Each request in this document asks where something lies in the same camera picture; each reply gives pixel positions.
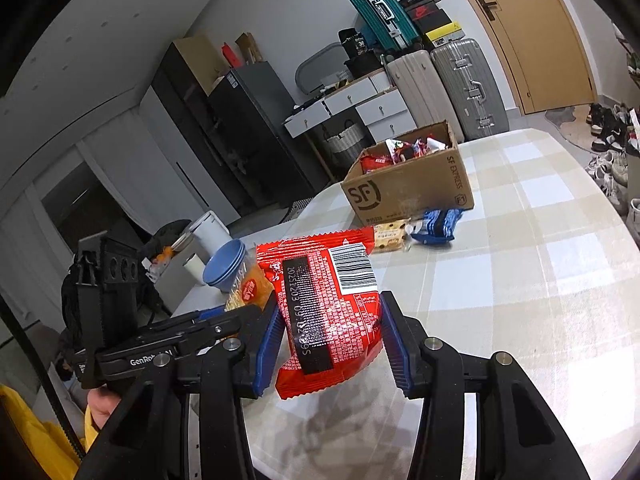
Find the left hand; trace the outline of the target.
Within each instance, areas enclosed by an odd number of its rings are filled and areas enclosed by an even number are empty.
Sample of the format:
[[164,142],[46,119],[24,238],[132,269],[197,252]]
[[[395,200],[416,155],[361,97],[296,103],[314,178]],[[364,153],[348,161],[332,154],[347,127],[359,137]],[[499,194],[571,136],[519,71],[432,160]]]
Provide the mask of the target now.
[[93,427],[101,430],[111,414],[114,413],[122,398],[109,388],[93,388],[88,392],[88,411]]

